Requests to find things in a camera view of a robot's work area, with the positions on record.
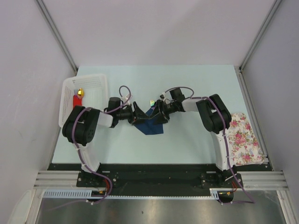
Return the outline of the dark blue paper napkin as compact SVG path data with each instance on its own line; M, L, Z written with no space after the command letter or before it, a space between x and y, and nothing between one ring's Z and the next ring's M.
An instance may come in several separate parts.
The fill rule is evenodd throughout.
M163 134L163 124L155 125L156 118L146 119L140 124L136 124L135 127L145 135L158 135Z

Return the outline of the red rolled napkin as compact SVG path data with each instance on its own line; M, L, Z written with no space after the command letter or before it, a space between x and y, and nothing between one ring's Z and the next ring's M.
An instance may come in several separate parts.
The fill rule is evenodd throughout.
M73 108L76 106L82 106L82 99L79 99L76 95L73 96L72 100Z

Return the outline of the aluminium frame rail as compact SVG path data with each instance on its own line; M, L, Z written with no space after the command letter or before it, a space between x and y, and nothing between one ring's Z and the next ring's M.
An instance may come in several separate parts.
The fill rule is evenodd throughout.
M39 171L35 189L77 189L79 171ZM282 171L240 172L246 190L288 190Z

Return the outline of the white plastic basket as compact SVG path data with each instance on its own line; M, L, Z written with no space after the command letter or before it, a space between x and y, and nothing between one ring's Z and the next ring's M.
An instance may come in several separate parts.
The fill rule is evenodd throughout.
M63 127L76 105L103 110L108 103L108 84L104 74L67 78L62 85L58 124Z

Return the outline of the gold metal spoon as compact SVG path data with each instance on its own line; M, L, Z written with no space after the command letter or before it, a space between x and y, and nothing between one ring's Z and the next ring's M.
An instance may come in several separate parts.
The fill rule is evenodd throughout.
M78 91L77 91L77 97L79 99L82 99L84 97L84 95L85 95L84 90L82 88L78 89Z

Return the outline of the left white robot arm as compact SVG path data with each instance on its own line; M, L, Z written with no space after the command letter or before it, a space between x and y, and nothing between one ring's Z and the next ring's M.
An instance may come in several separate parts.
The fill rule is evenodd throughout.
M92 186L103 182L103 174L98 172L99 159L89 143L93 140L98 127L114 128L120 120L127 120L132 125L144 123L150 117L142 111L136 102L124 104L119 97L111 97L108 107L103 111L91 107L76 105L65 121L62 134L74 144L81 161L81 168L88 172L87 181Z

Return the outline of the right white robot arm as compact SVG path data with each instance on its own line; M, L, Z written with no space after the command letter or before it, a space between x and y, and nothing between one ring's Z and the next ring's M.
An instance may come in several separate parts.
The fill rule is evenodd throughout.
M165 124L170 115L175 112L198 112L204 128L211 133L216 167L221 170L216 174L215 181L220 187L227 187L233 180L226 171L232 167L228 145L228 132L232 116L218 94L209 97L195 97L194 91L190 97L182 93L183 87L173 87L160 95L154 103L153 112L149 116L155 124Z

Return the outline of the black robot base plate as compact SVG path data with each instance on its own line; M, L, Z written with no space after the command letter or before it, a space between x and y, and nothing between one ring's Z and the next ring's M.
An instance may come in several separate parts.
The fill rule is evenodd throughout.
M214 164L102 164L97 174L88 173L79 164L50 164L48 171L75 174L75 187L91 189L87 200L130 197L199 197L220 189L233 192L244 186L246 174L272 171L270 164L233 166L220 171Z

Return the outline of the floral plastic tray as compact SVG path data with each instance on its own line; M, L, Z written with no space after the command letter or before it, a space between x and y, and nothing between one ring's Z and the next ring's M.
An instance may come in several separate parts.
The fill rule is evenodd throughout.
M230 159L235 166L260 165L267 157L260 148L249 120L244 113L232 113L228 130Z

